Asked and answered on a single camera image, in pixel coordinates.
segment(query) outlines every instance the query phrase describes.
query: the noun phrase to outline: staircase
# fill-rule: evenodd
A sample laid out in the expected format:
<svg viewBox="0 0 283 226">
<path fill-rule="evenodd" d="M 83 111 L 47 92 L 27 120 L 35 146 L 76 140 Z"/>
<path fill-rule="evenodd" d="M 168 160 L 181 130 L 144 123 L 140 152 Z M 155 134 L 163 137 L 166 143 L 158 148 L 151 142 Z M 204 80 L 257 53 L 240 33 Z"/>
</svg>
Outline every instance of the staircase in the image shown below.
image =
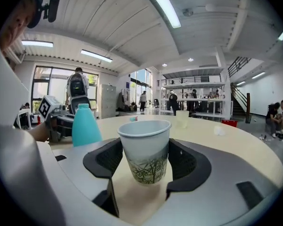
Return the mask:
<svg viewBox="0 0 283 226">
<path fill-rule="evenodd" d="M 233 95 L 231 95 L 231 99 L 233 101 L 233 117 L 245 117 L 246 113 L 237 99 Z"/>
</svg>

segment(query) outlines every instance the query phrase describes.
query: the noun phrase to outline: metal railing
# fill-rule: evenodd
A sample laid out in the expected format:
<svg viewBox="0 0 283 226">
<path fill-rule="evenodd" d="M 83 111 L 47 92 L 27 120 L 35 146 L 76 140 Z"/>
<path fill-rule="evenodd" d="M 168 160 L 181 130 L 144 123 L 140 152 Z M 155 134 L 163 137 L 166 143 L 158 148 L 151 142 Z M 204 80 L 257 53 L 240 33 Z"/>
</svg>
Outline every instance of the metal railing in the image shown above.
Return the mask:
<svg viewBox="0 0 283 226">
<path fill-rule="evenodd" d="M 243 105 L 246 108 L 246 118 L 250 115 L 250 94 L 247 93 L 246 96 L 241 93 L 241 91 L 233 84 L 231 83 L 231 92 L 232 95 L 237 99 L 239 98 Z"/>
<path fill-rule="evenodd" d="M 200 83 L 209 82 L 208 76 L 194 76 L 186 78 L 175 78 L 175 79 L 164 79 L 162 81 L 162 86 L 164 85 L 174 85 L 174 84 L 184 84 L 184 83 Z"/>
<path fill-rule="evenodd" d="M 235 61 L 228 68 L 230 77 L 236 74 L 241 68 L 243 68 L 251 59 L 247 57 L 237 57 Z"/>
</svg>

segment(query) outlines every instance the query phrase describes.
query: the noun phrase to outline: white shelving unit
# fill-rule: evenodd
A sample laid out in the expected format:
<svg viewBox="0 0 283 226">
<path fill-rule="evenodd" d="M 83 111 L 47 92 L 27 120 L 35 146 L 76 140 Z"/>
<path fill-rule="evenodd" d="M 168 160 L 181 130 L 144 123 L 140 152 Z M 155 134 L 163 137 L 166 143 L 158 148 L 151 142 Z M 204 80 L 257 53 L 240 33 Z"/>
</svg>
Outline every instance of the white shelving unit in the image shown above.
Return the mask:
<svg viewBox="0 0 283 226">
<path fill-rule="evenodd" d="M 168 98 L 162 98 L 162 93 L 163 91 L 165 94 L 168 94 L 168 90 L 172 89 L 202 89 L 202 88 L 221 88 L 222 91 L 226 91 L 225 93 L 225 98 L 213 98 L 213 99 L 207 99 L 207 98 L 179 98 L 182 94 L 177 95 L 178 99 L 177 101 L 207 101 L 214 103 L 213 105 L 213 113 L 195 113 L 197 116 L 204 116 L 204 117 L 218 117 L 218 118 L 225 118 L 225 119 L 230 119 L 231 115 L 231 96 L 230 96 L 230 81 L 229 81 L 229 76 L 228 76 L 228 71 L 226 70 L 225 67 L 203 67 L 203 68 L 192 68 L 189 70 L 185 71 L 179 71 L 179 72 L 174 72 L 174 73 L 165 73 L 162 74 L 160 73 L 160 78 L 161 76 L 165 76 L 167 80 L 175 80 L 177 83 L 174 84 L 166 84 L 164 80 L 160 80 L 159 82 L 159 88 L 160 88 L 160 95 L 159 95 L 159 100 L 160 100 L 160 106 L 159 106 L 159 114 L 161 113 L 171 113 L 173 114 L 173 111 L 168 111 L 168 110 L 162 110 L 161 107 L 164 106 L 165 102 L 168 101 Z M 212 75 L 218 75 L 220 76 L 220 82 L 190 82 L 191 77 L 197 77 L 197 76 L 212 76 Z M 183 83 L 178 83 L 178 79 L 183 78 L 186 79 L 186 81 L 189 82 L 183 82 Z M 216 107 L 216 102 L 221 102 L 221 110 L 222 113 L 215 113 L 215 107 Z"/>
</svg>

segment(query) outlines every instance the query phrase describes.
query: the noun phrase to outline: shelf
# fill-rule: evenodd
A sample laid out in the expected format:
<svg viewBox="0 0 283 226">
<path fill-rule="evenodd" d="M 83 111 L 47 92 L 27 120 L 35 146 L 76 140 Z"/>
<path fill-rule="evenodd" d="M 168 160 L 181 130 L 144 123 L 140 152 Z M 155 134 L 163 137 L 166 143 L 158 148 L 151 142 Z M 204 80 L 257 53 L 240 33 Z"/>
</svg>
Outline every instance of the shelf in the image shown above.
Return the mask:
<svg viewBox="0 0 283 226">
<path fill-rule="evenodd" d="M 224 86 L 222 82 L 198 82 L 198 83 L 183 83 L 174 85 L 163 85 L 166 89 L 187 89 L 187 88 L 219 88 Z"/>
<path fill-rule="evenodd" d="M 177 101 L 225 101 L 225 99 L 206 99 L 206 98 L 196 98 L 196 99 L 177 99 Z"/>
<path fill-rule="evenodd" d="M 219 75 L 225 67 L 203 67 L 203 68 L 192 68 L 186 69 L 184 71 L 174 72 L 174 73 L 166 73 L 163 74 L 166 79 L 175 79 L 175 78 L 183 78 L 183 77 L 192 77 L 192 76 L 210 76 L 210 75 Z"/>
<path fill-rule="evenodd" d="M 161 113 L 171 113 L 171 114 L 173 114 L 172 110 L 171 111 L 161 110 L 160 112 Z M 213 113 L 205 113 L 205 112 L 196 112 L 196 113 L 193 113 L 193 115 L 204 116 L 204 117 L 217 117 L 217 118 L 224 118 L 225 117 L 221 113 L 213 114 Z"/>
</svg>

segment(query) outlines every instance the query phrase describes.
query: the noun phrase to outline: white cabinet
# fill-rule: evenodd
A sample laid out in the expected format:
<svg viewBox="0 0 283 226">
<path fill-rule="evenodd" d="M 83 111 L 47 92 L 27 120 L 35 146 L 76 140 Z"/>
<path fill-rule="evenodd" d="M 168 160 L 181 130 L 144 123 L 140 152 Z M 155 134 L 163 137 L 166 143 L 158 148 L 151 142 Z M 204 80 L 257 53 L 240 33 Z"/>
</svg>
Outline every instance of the white cabinet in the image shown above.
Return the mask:
<svg viewBox="0 0 283 226">
<path fill-rule="evenodd" d="M 99 119 L 105 119 L 109 117 L 115 117 L 116 110 L 116 87 L 110 85 L 99 86 L 100 100 L 99 106 Z"/>
</svg>

